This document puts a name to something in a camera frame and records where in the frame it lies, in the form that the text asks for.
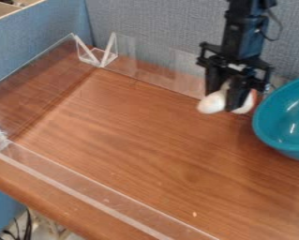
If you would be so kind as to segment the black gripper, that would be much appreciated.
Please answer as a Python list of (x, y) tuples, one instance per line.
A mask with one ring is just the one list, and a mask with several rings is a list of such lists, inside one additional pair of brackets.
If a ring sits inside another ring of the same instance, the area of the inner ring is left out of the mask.
[(206, 95), (219, 91), (230, 78), (226, 111), (247, 113), (252, 107), (250, 89), (262, 93), (270, 90), (274, 67), (258, 56), (243, 60), (224, 56), (219, 45), (202, 42), (200, 48), (196, 65), (206, 69)]

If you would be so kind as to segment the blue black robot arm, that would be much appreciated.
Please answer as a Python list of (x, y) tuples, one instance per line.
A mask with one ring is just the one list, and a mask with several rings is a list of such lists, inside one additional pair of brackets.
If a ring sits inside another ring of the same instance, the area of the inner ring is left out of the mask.
[(276, 0), (227, 0), (226, 27), (220, 45), (200, 43), (196, 65), (206, 69), (206, 96), (198, 104), (203, 114), (247, 113), (254, 105), (254, 94), (270, 88), (272, 66), (260, 59), (268, 37), (270, 19), (278, 25), (270, 9)]

